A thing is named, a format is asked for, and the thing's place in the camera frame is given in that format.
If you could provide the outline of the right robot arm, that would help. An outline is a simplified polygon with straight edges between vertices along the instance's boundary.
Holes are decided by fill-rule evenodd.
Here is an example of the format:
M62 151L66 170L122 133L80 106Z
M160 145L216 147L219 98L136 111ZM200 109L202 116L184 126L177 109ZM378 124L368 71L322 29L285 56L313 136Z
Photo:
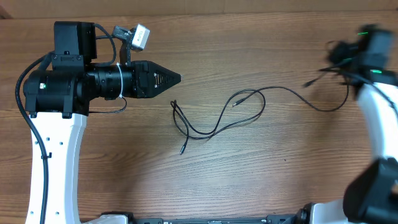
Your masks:
M393 41L392 31L368 24L356 42L340 41L329 52L331 66L322 72L337 73L354 87L373 160L342 199L307 204L296 223L397 223L397 74L386 70Z

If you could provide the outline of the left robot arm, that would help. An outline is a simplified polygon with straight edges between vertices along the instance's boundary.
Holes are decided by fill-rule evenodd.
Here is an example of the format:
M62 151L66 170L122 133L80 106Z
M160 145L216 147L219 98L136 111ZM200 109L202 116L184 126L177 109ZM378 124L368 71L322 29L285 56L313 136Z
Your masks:
M32 132L32 172L27 223L79 223L80 146L95 98L153 98L181 82L180 74L154 62L131 60L145 48L149 29L116 26L103 37L120 40L109 62L96 61L92 22L57 21L55 48L27 67L15 96Z

